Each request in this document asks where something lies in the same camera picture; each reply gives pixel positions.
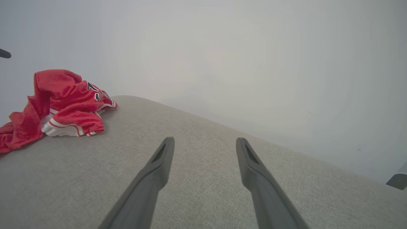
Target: red cloth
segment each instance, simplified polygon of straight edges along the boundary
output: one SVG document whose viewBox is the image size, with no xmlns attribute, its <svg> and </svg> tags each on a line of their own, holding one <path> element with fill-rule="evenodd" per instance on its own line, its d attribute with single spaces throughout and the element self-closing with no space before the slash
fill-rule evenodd
<svg viewBox="0 0 407 229">
<path fill-rule="evenodd" d="M 9 116 L 11 122 L 0 128 L 0 154 L 40 139 L 41 125 L 44 126 L 41 120 L 47 123 L 48 131 L 50 127 L 58 131 L 73 126 L 78 130 L 77 136 L 102 132 L 104 127 L 98 112 L 117 108 L 117 103 L 105 91 L 68 70 L 35 73 L 34 94 L 28 96 L 24 111 L 13 112 Z"/>
</svg>

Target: gray couch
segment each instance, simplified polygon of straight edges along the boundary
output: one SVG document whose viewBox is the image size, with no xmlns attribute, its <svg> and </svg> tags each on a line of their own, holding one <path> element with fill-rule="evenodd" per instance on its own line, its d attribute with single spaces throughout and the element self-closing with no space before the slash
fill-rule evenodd
<svg viewBox="0 0 407 229">
<path fill-rule="evenodd" d="M 44 137 L 0 159 L 0 228 L 97 228 L 175 138 L 151 228 L 257 228 L 235 144 L 246 138 L 310 228 L 407 228 L 407 194 L 207 119 L 131 96 L 92 137 Z"/>
</svg>

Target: gray upholstery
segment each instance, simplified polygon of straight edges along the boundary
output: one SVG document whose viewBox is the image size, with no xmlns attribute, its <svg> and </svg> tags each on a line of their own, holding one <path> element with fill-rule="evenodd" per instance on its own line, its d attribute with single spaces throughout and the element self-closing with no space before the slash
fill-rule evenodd
<svg viewBox="0 0 407 229">
<path fill-rule="evenodd" d="M 257 228 L 235 152 L 245 137 L 310 228 L 406 228 L 407 194 L 180 110 L 131 96 L 105 132 L 44 137 L 0 159 L 0 228 L 97 228 L 167 136 L 175 153 L 151 228 Z"/>
</svg>

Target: black object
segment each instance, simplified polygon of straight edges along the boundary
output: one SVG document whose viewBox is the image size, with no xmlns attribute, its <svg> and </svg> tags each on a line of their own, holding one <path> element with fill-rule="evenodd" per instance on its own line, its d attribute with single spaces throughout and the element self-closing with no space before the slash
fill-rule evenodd
<svg viewBox="0 0 407 229">
<path fill-rule="evenodd" d="M 236 140 L 236 153 L 243 185 L 252 193 L 258 227 L 307 229 L 307 224 L 246 139 Z"/>
<path fill-rule="evenodd" d="M 10 58 L 11 57 L 11 53 L 9 53 L 9 52 L 7 52 L 7 51 L 5 51 L 5 50 L 2 50 L 1 48 L 0 48 L 0 57 L 2 57 L 2 58 Z"/>
<path fill-rule="evenodd" d="M 402 173 L 395 174 L 386 184 L 404 190 L 407 187 L 407 175 Z"/>
<path fill-rule="evenodd" d="M 167 184 L 174 154 L 167 137 L 104 219 L 99 229 L 150 228 L 158 192 Z"/>
</svg>

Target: white wall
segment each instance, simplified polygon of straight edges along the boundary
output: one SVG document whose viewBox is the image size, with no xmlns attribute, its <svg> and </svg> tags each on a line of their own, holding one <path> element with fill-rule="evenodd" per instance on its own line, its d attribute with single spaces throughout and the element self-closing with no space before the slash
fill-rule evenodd
<svg viewBox="0 0 407 229">
<path fill-rule="evenodd" d="M 66 68 L 378 182 L 407 160 L 405 1 L 84 2 L 0 3 L 2 123 Z"/>
</svg>

